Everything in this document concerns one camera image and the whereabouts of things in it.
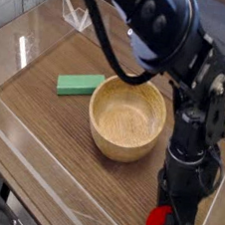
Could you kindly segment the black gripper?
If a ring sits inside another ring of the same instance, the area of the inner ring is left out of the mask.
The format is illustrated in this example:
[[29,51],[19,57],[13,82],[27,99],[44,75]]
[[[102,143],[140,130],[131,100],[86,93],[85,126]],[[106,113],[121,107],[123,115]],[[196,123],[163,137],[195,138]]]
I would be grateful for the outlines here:
[[162,225],[194,225],[200,201],[217,189],[219,151],[203,150],[192,156],[169,145],[158,172],[157,207],[169,207]]

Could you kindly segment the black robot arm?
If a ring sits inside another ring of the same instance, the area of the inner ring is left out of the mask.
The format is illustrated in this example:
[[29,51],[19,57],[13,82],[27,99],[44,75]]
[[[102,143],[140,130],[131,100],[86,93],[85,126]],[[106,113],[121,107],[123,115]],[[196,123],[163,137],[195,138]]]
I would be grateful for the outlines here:
[[146,225],[195,225],[200,202],[222,182],[225,59],[201,25],[196,0],[112,0],[132,34],[143,71],[128,76],[113,52],[96,0],[84,0],[101,48],[122,81],[140,85],[169,74],[174,128],[157,174],[157,203]]

